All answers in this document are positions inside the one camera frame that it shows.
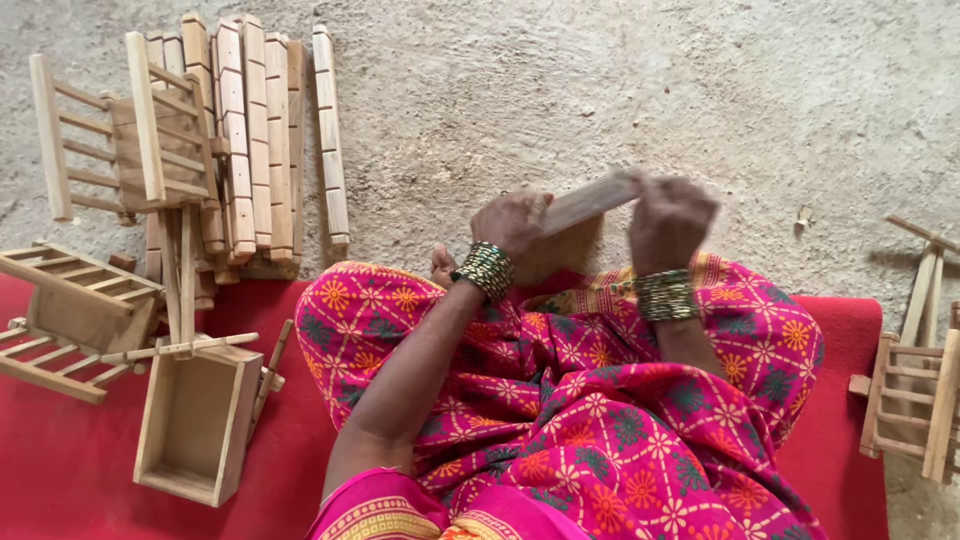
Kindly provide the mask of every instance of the woman's hand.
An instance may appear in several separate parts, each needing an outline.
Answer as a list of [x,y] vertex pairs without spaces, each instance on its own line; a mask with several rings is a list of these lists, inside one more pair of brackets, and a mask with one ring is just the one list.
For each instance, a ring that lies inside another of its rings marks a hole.
[[640,200],[630,225],[634,273],[686,268],[707,237],[717,203],[687,178],[637,178]]
[[553,193],[520,191],[499,197],[470,221],[474,242],[490,242],[516,264],[543,236],[543,218]]

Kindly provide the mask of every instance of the red mat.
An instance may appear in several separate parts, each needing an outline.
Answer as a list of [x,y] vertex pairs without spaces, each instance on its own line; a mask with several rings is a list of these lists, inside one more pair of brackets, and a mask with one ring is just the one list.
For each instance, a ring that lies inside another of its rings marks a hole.
[[[306,282],[223,287],[198,328],[258,331],[246,345],[273,349]],[[23,316],[32,288],[0,275],[0,321]],[[865,400],[848,397],[852,374],[871,373],[880,332],[873,300],[797,300],[820,323],[827,357],[804,415],[777,454],[783,476],[833,540],[885,539],[883,464],[858,451]],[[296,339],[279,366],[250,444],[240,489],[220,508],[132,482],[148,376],[127,374],[89,405],[0,377],[0,538],[302,538],[320,505],[335,431]]]

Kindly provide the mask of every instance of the green bangle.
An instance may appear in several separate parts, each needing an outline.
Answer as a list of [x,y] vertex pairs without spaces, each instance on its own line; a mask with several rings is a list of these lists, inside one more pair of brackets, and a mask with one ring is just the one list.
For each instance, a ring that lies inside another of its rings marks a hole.
[[499,304],[514,284],[514,265],[503,250],[490,242],[475,242],[463,265],[450,278],[457,281],[467,278],[487,293],[492,305]]
[[636,307],[648,321],[676,321],[696,317],[700,309],[693,301],[686,269],[667,270],[634,278]]

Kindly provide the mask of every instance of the stack of wooden strips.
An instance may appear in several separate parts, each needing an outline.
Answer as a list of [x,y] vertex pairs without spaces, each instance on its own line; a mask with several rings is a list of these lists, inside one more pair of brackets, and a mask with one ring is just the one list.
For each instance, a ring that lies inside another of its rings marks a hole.
[[[210,136],[226,140],[217,171],[220,206],[191,207],[196,309],[241,277],[295,279],[302,255],[302,182],[309,53],[241,14],[207,28],[195,13],[180,34],[147,34],[149,60],[201,81]],[[154,79],[157,88],[166,83]],[[157,217],[147,219],[146,276],[162,282]]]

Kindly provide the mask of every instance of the wooden box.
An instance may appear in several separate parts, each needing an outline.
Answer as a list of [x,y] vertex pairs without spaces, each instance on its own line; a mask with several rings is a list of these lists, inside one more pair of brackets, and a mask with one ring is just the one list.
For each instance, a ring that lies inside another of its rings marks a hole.
[[214,507],[229,499],[262,366],[262,354],[231,346],[155,357],[133,481]]

